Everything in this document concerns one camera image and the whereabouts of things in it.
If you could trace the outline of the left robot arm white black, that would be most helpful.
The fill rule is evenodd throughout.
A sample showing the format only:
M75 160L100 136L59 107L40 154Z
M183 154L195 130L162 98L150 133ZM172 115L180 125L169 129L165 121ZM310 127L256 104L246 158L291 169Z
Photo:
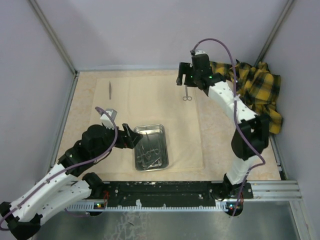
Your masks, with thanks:
M26 194L0 205L1 222L17 240L33 237L50 218L71 204L87 198L99 198L104 183L94 172L87 172L114 147L134 149L143 135L124 123L123 130L94 124L69 148L47 175Z

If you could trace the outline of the steel surgical scissors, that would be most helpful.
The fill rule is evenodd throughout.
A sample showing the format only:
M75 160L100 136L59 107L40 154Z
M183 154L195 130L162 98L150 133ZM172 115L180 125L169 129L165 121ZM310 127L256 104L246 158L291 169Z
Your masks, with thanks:
M184 89L185 89L185 96L182 97L182 100L183 101L191 101L192 97L189 95L188 87L186 85L184 86Z

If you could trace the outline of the steel tweezers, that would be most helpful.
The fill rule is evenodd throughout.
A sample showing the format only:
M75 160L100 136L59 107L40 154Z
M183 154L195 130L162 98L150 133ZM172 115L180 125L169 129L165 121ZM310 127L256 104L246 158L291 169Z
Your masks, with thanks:
M109 97L109 100L112 99L112 84L111 84L111 82L109 82L109 84L108 84L108 97Z

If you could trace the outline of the steel forceps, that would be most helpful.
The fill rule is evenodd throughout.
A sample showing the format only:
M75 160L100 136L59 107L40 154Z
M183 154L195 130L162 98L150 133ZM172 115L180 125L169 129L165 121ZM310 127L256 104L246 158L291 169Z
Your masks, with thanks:
M147 132L144 136L145 141L141 140L138 144L140 155L137 157L138 162L144 170L149 168L159 167L162 164L161 151L159 148L154 148L151 139Z

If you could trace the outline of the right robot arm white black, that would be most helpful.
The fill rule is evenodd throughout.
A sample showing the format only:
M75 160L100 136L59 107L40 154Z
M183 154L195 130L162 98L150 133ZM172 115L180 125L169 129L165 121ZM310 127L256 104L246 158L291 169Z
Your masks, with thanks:
M256 160L263 158L262 152L269 145L268 118L247 107L226 79L220 73L213 73L209 56L204 51L192 51L190 63L180 62L176 84L203 91L234 122L231 149L235 160L221 185L212 193L220 201L235 198L257 166Z

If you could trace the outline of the beige cloth wrap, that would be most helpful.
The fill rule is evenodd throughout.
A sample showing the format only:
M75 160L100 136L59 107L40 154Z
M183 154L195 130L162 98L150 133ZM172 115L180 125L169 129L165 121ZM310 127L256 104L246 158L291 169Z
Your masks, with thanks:
M116 110L118 126L126 123L134 129L163 125L168 171L196 171L204 166L197 103L194 99L183 101L185 88L176 84L176 78L177 73L172 70L151 75L98 78L92 106Z

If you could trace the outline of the steel instrument tray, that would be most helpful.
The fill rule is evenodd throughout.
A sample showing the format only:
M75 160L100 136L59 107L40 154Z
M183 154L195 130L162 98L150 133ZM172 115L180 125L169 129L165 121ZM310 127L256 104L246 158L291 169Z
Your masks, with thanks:
M143 138L134 149L134 165L139 172L164 170L169 166L165 128L161 124L134 129Z

